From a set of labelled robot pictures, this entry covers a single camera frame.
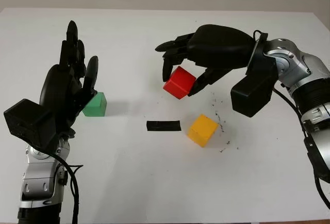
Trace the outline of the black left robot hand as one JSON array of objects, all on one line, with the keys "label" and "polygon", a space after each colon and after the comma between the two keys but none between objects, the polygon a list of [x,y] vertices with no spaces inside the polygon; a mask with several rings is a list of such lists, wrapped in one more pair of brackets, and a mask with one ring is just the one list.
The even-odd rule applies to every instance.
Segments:
[{"label": "black left robot hand", "polygon": [[78,29],[70,21],[66,39],[62,41],[60,60],[49,70],[40,96],[40,105],[55,117],[56,133],[73,138],[72,129],[79,113],[97,94],[94,89],[98,75],[98,57],[85,65],[85,47],[78,38]]}]

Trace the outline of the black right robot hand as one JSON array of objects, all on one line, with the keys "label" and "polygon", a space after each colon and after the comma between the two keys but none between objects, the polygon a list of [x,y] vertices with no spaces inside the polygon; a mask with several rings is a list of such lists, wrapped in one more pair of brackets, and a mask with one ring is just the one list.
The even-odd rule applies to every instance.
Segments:
[{"label": "black right robot hand", "polygon": [[188,94],[192,96],[231,70],[246,67],[255,44],[256,40],[243,31],[208,24],[200,26],[194,33],[158,45],[155,51],[164,52],[164,82],[169,80],[173,66],[180,65],[185,59],[205,68]]}]

